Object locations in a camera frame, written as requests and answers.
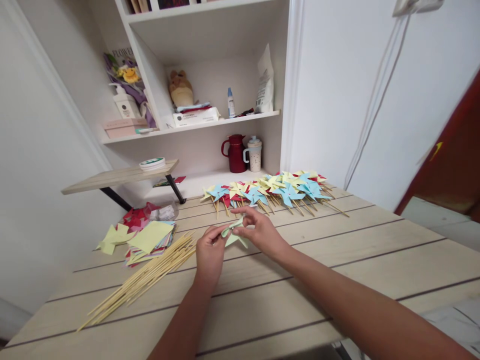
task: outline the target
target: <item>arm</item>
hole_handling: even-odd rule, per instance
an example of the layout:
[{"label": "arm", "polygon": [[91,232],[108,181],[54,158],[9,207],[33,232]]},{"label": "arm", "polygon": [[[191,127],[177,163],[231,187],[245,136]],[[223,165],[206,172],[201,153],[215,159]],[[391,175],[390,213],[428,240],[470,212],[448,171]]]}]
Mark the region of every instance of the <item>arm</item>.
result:
[{"label": "arm", "polygon": [[197,241],[193,284],[147,360],[195,358],[210,298],[222,272],[226,240],[220,233],[227,227],[211,226]]},{"label": "arm", "polygon": [[245,206],[235,234],[254,243],[304,284],[342,332],[373,359],[475,359],[450,337],[395,300],[291,247],[263,214]]}]

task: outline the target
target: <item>pink box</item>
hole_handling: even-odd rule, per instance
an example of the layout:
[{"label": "pink box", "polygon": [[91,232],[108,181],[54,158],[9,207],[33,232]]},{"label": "pink box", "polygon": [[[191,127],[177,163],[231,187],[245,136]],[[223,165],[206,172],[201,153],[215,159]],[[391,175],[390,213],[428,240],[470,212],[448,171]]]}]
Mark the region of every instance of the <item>pink box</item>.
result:
[{"label": "pink box", "polygon": [[144,118],[113,120],[103,125],[110,139],[136,135],[135,129],[148,129],[148,127],[147,120]]}]

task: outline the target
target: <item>white bag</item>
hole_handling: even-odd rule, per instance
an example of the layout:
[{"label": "white bag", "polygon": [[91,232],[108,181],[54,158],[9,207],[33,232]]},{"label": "white bag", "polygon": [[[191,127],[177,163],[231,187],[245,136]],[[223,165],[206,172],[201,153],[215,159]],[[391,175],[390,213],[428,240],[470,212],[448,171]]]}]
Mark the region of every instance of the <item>white bag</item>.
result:
[{"label": "white bag", "polygon": [[267,44],[258,62],[260,85],[256,95],[255,112],[269,113],[274,110],[274,67],[270,59],[270,45]]}]

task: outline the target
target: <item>metal table leg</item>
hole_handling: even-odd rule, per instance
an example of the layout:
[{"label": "metal table leg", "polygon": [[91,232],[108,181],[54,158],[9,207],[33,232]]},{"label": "metal table leg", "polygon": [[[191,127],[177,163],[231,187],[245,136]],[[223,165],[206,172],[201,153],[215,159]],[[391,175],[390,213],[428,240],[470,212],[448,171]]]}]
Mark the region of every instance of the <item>metal table leg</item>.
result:
[{"label": "metal table leg", "polygon": [[172,175],[167,175],[166,179],[168,183],[170,184],[171,188],[175,192],[175,195],[177,196],[178,200],[180,201],[180,204],[185,204],[187,199],[184,199],[182,194],[179,191],[179,188],[177,187],[177,184],[175,183],[174,179],[172,179]]},{"label": "metal table leg", "polygon": [[110,199],[112,199],[114,202],[124,208],[125,211],[129,212],[133,208],[133,206],[130,206],[128,202],[126,202],[120,197],[120,195],[113,191],[111,187],[102,187],[100,190],[102,190],[103,193],[106,194]]}]

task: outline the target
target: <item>tissue box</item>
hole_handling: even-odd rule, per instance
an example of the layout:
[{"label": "tissue box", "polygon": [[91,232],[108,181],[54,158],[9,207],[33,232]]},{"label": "tissue box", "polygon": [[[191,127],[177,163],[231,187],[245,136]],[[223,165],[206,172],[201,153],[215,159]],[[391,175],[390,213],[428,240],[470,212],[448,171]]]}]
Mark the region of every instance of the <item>tissue box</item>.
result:
[{"label": "tissue box", "polygon": [[103,129],[110,139],[136,135],[136,129],[147,129],[148,127],[147,120],[144,118],[113,120],[103,125]]},{"label": "tissue box", "polygon": [[216,107],[207,110],[195,110],[186,113],[174,113],[173,121],[175,127],[181,128],[185,126],[198,125],[204,123],[217,122],[220,114]]}]

